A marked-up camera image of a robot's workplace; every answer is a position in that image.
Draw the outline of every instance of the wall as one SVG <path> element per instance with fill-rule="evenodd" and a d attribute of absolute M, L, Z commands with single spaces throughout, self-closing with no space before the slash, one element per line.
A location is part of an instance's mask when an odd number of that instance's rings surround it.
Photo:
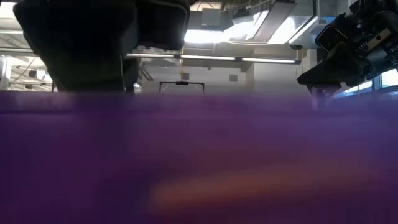
<path fill-rule="evenodd" d="M 297 82 L 301 65 L 257 63 L 254 65 L 255 91 L 268 96 L 310 96 Z"/>
<path fill-rule="evenodd" d="M 154 78 L 153 82 L 143 80 L 143 93 L 158 93 L 160 81 L 175 82 L 181 80 L 180 67 L 147 67 L 146 70 Z M 190 82 L 205 83 L 206 95 L 240 94 L 245 91 L 245 73 L 240 68 L 207 68 L 184 67 L 183 71 L 190 74 Z M 229 75 L 238 75 L 237 82 L 230 82 Z M 200 85 L 176 86 L 174 84 L 162 85 L 163 93 L 170 94 L 201 94 Z"/>
<path fill-rule="evenodd" d="M 254 63 L 246 72 L 246 89 L 268 96 L 310 97 L 297 77 L 317 64 L 317 51 L 305 50 L 303 56 L 300 65 Z"/>
<path fill-rule="evenodd" d="M 356 0 L 337 0 L 337 14 L 350 13 L 349 6 L 355 2 Z"/>

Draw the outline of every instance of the black equipment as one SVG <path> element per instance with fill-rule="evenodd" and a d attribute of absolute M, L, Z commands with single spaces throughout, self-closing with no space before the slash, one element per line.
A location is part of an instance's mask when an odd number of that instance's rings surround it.
<path fill-rule="evenodd" d="M 297 79 L 312 93 L 332 94 L 340 83 L 354 87 L 398 68 L 398 0 L 358 0 L 350 10 L 315 40 L 327 58 Z"/>
<path fill-rule="evenodd" d="M 130 90 L 138 45 L 178 50 L 193 0 L 24 0 L 16 19 L 60 91 Z"/>

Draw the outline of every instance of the bright window light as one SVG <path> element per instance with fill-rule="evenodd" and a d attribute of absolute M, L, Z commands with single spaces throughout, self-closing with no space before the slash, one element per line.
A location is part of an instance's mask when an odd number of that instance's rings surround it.
<path fill-rule="evenodd" d="M 259 12 L 253 15 L 253 21 L 235 24 L 224 30 L 224 32 L 210 30 L 187 30 L 184 41 L 195 44 L 217 44 L 238 37 L 248 40 L 254 37 L 267 15 L 268 11 Z"/>
<path fill-rule="evenodd" d="M 289 43 L 291 44 L 292 42 L 294 42 L 298 37 L 300 37 L 301 35 L 303 35 L 303 33 L 309 29 L 312 24 L 314 24 L 314 22 L 316 22 L 318 20 L 318 16 L 315 16 L 305 27 L 303 27 L 303 29 L 301 29 L 298 33 L 296 33 L 296 35 L 294 35 L 290 40 Z"/>
<path fill-rule="evenodd" d="M 381 83 L 383 87 L 398 85 L 398 72 L 396 69 L 383 72 L 381 74 Z"/>
<path fill-rule="evenodd" d="M 253 25 L 254 21 L 235 24 L 230 28 L 224 30 L 223 40 L 227 41 L 231 38 L 244 37 L 245 35 L 247 35 L 247 33 L 249 33 L 252 30 Z"/>
<path fill-rule="evenodd" d="M 184 41 L 196 44 L 221 43 L 223 42 L 223 33 L 222 31 L 187 30 Z"/>
<path fill-rule="evenodd" d="M 2 2 L 0 7 L 0 18 L 1 19 L 15 19 L 12 8 L 15 3 L 13 2 Z"/>
<path fill-rule="evenodd" d="M 360 84 L 359 85 L 359 90 L 363 90 L 363 89 L 366 89 L 366 88 L 369 88 L 369 87 L 372 87 L 372 81 L 368 81 L 366 83 Z M 344 93 L 352 93 L 352 92 L 355 92 L 355 91 L 358 91 L 358 86 L 352 87 L 352 88 L 344 91 Z"/>
<path fill-rule="evenodd" d="M 253 19 L 255 21 L 254 25 L 252 26 L 251 30 L 248 32 L 246 36 L 246 40 L 252 39 L 254 35 L 257 33 L 257 31 L 260 29 L 261 24 L 264 22 L 268 15 L 268 10 L 263 11 L 261 14 L 260 12 L 255 14 L 253 16 Z"/>
<path fill-rule="evenodd" d="M 291 17 L 286 18 L 286 20 L 279 26 L 275 31 L 274 35 L 268 40 L 268 44 L 284 44 L 286 43 L 292 35 L 294 35 L 295 23 Z"/>

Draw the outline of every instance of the blurry purple foreground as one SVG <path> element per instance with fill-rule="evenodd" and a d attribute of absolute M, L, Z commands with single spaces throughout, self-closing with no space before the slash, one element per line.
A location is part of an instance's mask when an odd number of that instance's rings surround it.
<path fill-rule="evenodd" d="M 0 223 L 398 223 L 398 104 L 0 94 Z"/>

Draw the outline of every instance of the ceiling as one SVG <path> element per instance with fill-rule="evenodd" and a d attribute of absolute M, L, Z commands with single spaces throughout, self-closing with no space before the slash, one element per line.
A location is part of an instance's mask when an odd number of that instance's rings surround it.
<path fill-rule="evenodd" d="M 322 15 L 324 16 L 335 16 L 337 12 L 337 3 L 342 0 L 327 0 L 322 1 Z M 12 6 L 10 4 L 6 4 L 3 1 L 0 7 L 0 47 L 12 47 L 12 48 L 30 48 L 25 38 L 21 33 L 21 27 L 18 22 L 15 20 L 14 15 L 12 13 Z M 214 6 L 217 7 L 225 7 L 229 8 L 231 6 L 245 6 L 247 3 L 252 2 L 260 2 L 258 1 L 210 1 L 210 3 L 214 3 Z M 203 8 L 211 7 L 208 2 L 203 2 L 199 6 L 199 10 Z M 313 12 L 312 8 L 312 0 L 298 0 L 296 7 L 291 12 L 291 16 L 307 16 Z M 319 26 L 318 23 L 314 23 L 312 28 Z M 314 47 L 313 46 L 313 35 L 310 35 L 312 30 L 310 28 L 306 31 L 301 37 L 299 37 L 295 44 L 303 43 L 306 47 Z M 235 57 L 269 57 L 269 58 L 286 58 L 286 59 L 301 59 L 301 54 L 298 54 L 296 50 L 292 50 L 289 45 L 285 44 L 275 44 L 275 45 L 267 45 L 262 43 L 251 43 L 246 41 L 235 41 L 235 42 L 221 42 L 217 44 L 194 44 L 194 43 L 186 43 L 183 46 L 183 53 L 189 55 L 214 55 L 214 56 L 235 56 Z M 38 80 L 31 78 L 25 74 L 21 76 L 23 73 L 23 69 L 16 68 L 17 65 L 27 67 L 28 64 L 32 61 L 32 54 L 21 54 L 21 53 L 12 53 L 7 54 L 9 58 L 13 58 L 13 68 L 11 75 L 11 82 L 43 82 L 43 80 Z M 207 70 L 212 68 L 236 68 L 240 72 L 246 72 L 250 67 L 250 63 L 244 62 L 222 62 L 222 61 L 209 61 L 209 60 L 182 60 L 182 65 L 184 67 L 198 67 L 198 69 L 205 68 Z M 148 67 L 174 67 L 181 66 L 181 63 L 174 63 L 167 60 L 162 59 L 152 59 L 146 60 L 145 64 Z M 30 66 L 32 69 L 46 69 L 43 62 L 37 58 Z M 49 85 L 50 81 L 46 81 L 44 86 L 34 85 L 33 89 L 29 91 L 50 91 L 51 85 Z M 25 90 L 25 85 L 17 85 L 12 84 L 11 87 L 13 89 Z"/>

